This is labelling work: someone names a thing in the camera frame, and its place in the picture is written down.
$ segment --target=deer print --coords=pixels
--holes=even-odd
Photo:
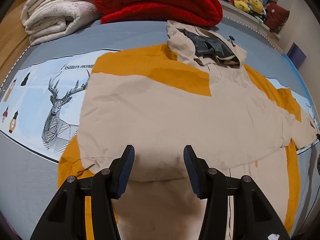
[[[77,127],[78,127],[76,125],[67,124],[66,122],[64,122],[63,120],[60,119],[61,108],[62,108],[62,106],[64,106],[65,104],[70,102],[70,100],[72,99],[72,95],[87,89],[88,81],[90,78],[90,73],[89,73],[89,71],[87,71],[88,80],[84,84],[82,84],[79,87],[79,80],[78,80],[73,89],[71,89],[70,91],[67,91],[67,93],[65,94],[65,96],[63,98],[59,98],[59,96],[58,96],[59,90],[57,89],[57,86],[58,86],[60,80],[58,80],[55,83],[55,85],[54,85],[54,81],[61,73],[62,72],[60,72],[54,79],[50,79],[50,81],[49,81],[48,90],[52,94],[50,96],[52,108],[49,112],[49,115],[48,115],[46,121],[45,121],[44,129],[43,129],[43,133],[42,133],[42,140],[44,142],[44,146],[47,149],[53,148],[55,152],[57,150],[59,150],[60,148],[62,148],[63,146],[65,146],[65,144],[69,141],[69,139],[71,139],[71,137],[76,133]],[[57,144],[57,137],[63,132],[66,133],[66,131],[67,131],[70,138],[69,139],[66,138],[66,135],[61,136],[61,138],[59,138],[59,140],[58,140],[59,145],[56,145]]]

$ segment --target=red blanket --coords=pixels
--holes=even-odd
[[[96,0],[101,23],[129,20],[175,20],[213,26],[222,19],[218,0]]]

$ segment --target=metal bolt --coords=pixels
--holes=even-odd
[[[76,177],[75,176],[69,176],[69,177],[67,177],[67,182],[74,182],[75,181],[75,179],[76,179]]]
[[[245,182],[251,182],[251,178],[249,176],[243,176],[242,178]]]
[[[215,168],[209,168],[208,173],[211,175],[217,174],[217,170]]]
[[[108,174],[110,174],[110,172],[111,172],[110,169],[103,169],[103,170],[101,171],[101,174],[102,174],[102,175],[108,175]]]

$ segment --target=white wall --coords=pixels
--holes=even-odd
[[[277,4],[290,11],[279,33],[279,46],[287,53],[294,42],[307,56],[299,72],[320,113],[320,24],[304,0],[278,0]]]

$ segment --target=red pillow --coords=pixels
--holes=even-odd
[[[222,19],[218,0],[96,0],[101,23],[129,20],[175,20],[213,26]]]
[[[270,28],[270,32],[279,34],[283,25],[288,20],[290,11],[287,11],[275,2],[267,3],[265,9],[267,10],[267,19],[264,21],[264,24]]]

